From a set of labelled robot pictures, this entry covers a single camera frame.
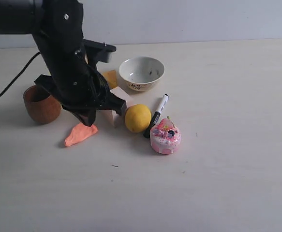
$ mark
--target orange terracotta cup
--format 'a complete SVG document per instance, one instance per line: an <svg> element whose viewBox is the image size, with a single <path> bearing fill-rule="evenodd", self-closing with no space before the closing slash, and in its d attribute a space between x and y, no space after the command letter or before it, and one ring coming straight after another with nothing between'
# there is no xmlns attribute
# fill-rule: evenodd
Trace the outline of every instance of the orange terracotta cup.
<svg viewBox="0 0 282 232"><path fill-rule="evenodd" d="M61 104L40 86L28 88L23 99L29 116L39 124L47 124L57 119Z"/></svg>

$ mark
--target bowl rim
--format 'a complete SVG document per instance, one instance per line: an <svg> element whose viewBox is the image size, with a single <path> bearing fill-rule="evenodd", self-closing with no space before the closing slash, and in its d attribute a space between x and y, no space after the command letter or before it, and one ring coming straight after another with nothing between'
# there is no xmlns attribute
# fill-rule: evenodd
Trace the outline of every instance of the bowl rim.
<svg viewBox="0 0 282 232"><path fill-rule="evenodd" d="M158 62L161 63L162 66L163 66L163 73L162 73L161 76L158 77L156 80L153 80L153 81L150 81L150 82L141 82L141 83L139 83L139 82L132 82L132 81L130 81L130 80L127 80L126 78L124 78L124 77L122 76L122 74L121 74L121 72L120 72L120 68L122 67L122 65L123 65L124 63L126 63L126 62L128 62L128 61L130 61L130 60L132 60L132 59L137 59L137 58L149 58L149 59L154 59L154 60L158 61ZM124 79L125 81L127 81L127 82L130 82L130 83L136 84L136 85L147 85L147 84L152 84L152 83L154 83L154 82L157 82L158 80L160 80L160 79L164 76L164 74L165 74L165 65L164 65L160 60L158 60L158 59L156 59L156 58L154 58L154 57L146 57L146 56L132 57L132 58L129 58L129 59L125 60L124 62L122 62L122 63L120 64L120 66L119 66L119 68L118 68L118 73L119 73L120 77L121 77L122 79Z"/></svg>

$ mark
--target white bowl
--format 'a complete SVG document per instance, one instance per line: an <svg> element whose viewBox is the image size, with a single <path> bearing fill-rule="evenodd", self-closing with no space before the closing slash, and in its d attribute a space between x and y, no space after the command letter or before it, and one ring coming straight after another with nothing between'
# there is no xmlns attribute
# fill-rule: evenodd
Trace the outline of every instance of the white bowl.
<svg viewBox="0 0 282 232"><path fill-rule="evenodd" d="M119 75L128 87L140 92L153 88L163 76L164 71L164 65L151 57L131 58L119 67Z"/></svg>

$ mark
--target black cable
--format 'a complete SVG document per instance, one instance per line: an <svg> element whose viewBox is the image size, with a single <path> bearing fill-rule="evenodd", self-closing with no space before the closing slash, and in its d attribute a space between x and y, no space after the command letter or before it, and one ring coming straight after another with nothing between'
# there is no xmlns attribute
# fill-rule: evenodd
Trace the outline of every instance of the black cable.
<svg viewBox="0 0 282 232"><path fill-rule="evenodd" d="M37 54L35 54L29 61L28 63L25 65L25 67L22 69L22 71L20 71L20 73L9 83L9 85L1 92L0 97L2 97L2 95L12 86L12 84L14 84L14 82L24 73L24 71L27 69L27 67L29 67L29 65L33 62L33 60L40 55L40 52L38 52Z"/></svg>

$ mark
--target orange foam piece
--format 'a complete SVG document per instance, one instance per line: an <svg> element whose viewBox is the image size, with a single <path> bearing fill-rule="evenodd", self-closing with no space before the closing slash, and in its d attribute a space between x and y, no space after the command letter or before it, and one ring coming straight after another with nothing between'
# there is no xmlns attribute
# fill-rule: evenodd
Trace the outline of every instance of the orange foam piece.
<svg viewBox="0 0 282 232"><path fill-rule="evenodd" d="M83 123L78 123L73 127L71 134L64 141L66 147L72 146L74 144L80 143L87 138L93 136L98 132L98 128L95 125L91 127L85 126Z"/></svg>

